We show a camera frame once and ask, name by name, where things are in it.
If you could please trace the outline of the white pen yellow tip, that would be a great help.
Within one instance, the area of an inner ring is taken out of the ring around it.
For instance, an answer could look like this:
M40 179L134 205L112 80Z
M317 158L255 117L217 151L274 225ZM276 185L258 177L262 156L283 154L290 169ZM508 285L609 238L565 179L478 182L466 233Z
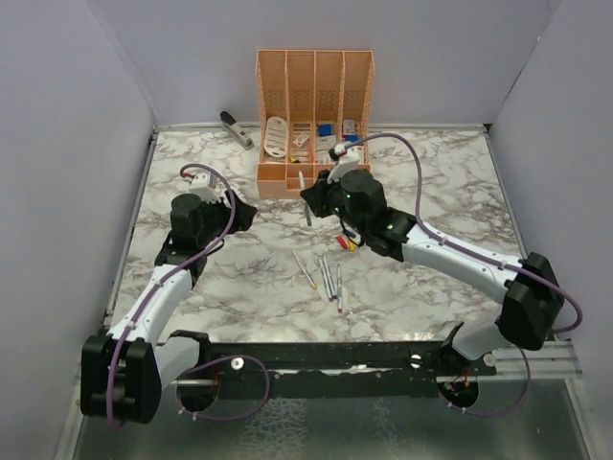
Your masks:
M294 249L291 249L291 254L294 258L294 260L296 261L296 264L298 265L298 267L300 268L301 272L304 274L304 276L307 279L308 284L313 288L313 289L317 289L318 286L315 283L313 277L311 276L311 274L308 272L307 267L303 264L303 262L301 261L300 257L298 256L297 252Z

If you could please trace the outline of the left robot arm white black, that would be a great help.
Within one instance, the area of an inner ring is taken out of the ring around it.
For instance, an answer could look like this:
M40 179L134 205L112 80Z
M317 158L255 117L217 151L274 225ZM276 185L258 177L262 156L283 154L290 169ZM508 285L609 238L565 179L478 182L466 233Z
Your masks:
M107 334L92 335L82 346L82 415L147 424L173 380L183 372L194 379L209 372L212 356L196 334L179 333L164 345L158 340L196 285L209 254L226 236L248 230L257 212L234 191L214 201L194 194L172 200L170 231L145 290Z

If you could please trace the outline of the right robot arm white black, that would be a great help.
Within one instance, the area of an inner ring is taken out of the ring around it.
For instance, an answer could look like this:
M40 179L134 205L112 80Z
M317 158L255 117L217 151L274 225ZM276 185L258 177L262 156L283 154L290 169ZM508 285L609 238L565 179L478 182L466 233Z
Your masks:
M461 375L483 355L508 345L538 351L563 305L555 273L544 256L496 256L463 244L417 217L388 205L382 184L366 170L330 181L319 173L301 196L317 218L336 216L353 228L374 253L401 263L423 265L478 289L500 310L456 326L443 343L440 363Z

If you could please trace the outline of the red pen cap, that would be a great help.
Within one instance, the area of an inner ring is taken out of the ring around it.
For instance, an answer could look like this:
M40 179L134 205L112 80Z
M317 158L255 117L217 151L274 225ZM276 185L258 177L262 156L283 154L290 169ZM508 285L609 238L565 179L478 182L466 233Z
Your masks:
M337 241L339 242L339 244L341 245L341 247L343 249L345 249L345 250L349 249L349 246L348 246L347 242L345 241L344 237L338 236L336 239L337 239Z

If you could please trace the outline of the white pen purple tip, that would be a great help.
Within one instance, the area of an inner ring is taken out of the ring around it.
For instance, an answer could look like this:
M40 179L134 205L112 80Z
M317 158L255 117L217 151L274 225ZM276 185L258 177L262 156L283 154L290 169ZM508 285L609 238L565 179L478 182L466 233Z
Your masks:
M334 298L333 298L332 291L330 290L329 278L328 278L327 271L324 266L323 258L318 257L317 260L318 260L319 269L320 269L320 272L321 272L321 275L324 281L324 287L325 287L327 298L330 302L332 302Z

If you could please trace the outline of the white pen blue tip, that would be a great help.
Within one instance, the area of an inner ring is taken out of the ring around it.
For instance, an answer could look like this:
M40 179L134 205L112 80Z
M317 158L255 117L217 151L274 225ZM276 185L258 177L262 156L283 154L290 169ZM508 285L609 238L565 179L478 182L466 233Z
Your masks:
M332 280L331 271L330 271L330 268L329 268L329 263L328 263L326 255L322 256L322 263L323 263L323 266L324 266L324 270L326 272L326 277L327 277L327 280L328 280L331 296L334 297L336 295L336 291L335 291L335 286L334 286L334 282Z

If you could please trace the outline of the white pen red tip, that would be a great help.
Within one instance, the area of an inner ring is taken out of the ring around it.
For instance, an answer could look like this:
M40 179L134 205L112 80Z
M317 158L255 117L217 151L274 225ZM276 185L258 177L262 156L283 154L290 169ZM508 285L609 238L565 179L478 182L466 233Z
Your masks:
M336 266L336 306L337 311L342 313L343 307L343 278L341 264Z

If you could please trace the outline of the white label packet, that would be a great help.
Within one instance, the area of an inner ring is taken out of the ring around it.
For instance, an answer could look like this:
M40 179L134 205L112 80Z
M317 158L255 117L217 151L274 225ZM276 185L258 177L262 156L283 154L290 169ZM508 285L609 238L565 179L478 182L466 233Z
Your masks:
M334 135L317 137L315 139L314 162L320 165L332 164L329 151L334 148L337 139Z

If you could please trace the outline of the white red box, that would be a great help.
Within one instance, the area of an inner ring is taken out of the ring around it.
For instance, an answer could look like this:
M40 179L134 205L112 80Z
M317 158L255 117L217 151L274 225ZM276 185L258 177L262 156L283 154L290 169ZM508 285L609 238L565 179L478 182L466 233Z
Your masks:
M359 164L365 163L365 148L362 145L353 146L347 149L347 154L350 157L358 159Z

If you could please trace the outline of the blue box in organizer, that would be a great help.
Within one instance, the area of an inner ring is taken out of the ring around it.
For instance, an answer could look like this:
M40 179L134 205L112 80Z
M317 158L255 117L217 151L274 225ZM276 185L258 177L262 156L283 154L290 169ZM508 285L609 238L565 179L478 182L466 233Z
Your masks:
M328 137L334 135L333 124L320 124L317 127L317 133L319 137Z

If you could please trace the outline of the white oval card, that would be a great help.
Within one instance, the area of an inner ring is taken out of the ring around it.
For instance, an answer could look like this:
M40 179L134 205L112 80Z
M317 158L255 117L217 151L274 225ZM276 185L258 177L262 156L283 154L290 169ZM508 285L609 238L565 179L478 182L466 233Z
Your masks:
M288 126L284 118L273 116L267 119L264 130L263 149L273 158L285 158L288 146Z

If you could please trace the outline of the small pink white box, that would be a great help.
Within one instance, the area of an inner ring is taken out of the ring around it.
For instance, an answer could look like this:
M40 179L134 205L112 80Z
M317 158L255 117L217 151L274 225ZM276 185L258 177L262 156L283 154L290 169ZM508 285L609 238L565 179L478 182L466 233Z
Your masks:
M359 134L359 123L354 119L345 119L342 124L342 133L344 137L357 136Z

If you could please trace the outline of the black grey stapler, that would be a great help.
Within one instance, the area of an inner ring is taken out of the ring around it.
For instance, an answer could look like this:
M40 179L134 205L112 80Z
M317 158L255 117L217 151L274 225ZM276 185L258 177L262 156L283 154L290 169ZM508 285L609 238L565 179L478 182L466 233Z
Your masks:
M253 148L254 143L237 120L226 110L219 113L222 128L230 134L244 149Z

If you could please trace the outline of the orange desk organizer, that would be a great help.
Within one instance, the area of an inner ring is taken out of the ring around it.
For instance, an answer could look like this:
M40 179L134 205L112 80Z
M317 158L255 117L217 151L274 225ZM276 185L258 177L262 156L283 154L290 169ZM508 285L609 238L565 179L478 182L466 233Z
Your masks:
M332 164L314 162L320 124L333 124L337 141L354 140L368 133L375 80L371 50L259 50L256 60L261 147L257 186L261 198L294 199L299 196L298 172L311 186L319 172ZM265 153L262 142L268 118L278 116L288 126L285 158ZM359 123L357 136L344 137L345 119Z

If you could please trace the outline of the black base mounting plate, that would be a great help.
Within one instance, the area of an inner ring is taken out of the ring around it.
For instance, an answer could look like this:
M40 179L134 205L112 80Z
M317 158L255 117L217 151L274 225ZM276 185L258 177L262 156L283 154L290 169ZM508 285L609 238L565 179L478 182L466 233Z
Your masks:
M445 357L440 341L221 343L205 333L171 336L198 344L199 365L234 355L257 358L268 371L271 399L435 398L438 378L496 374L481 358L461 364Z

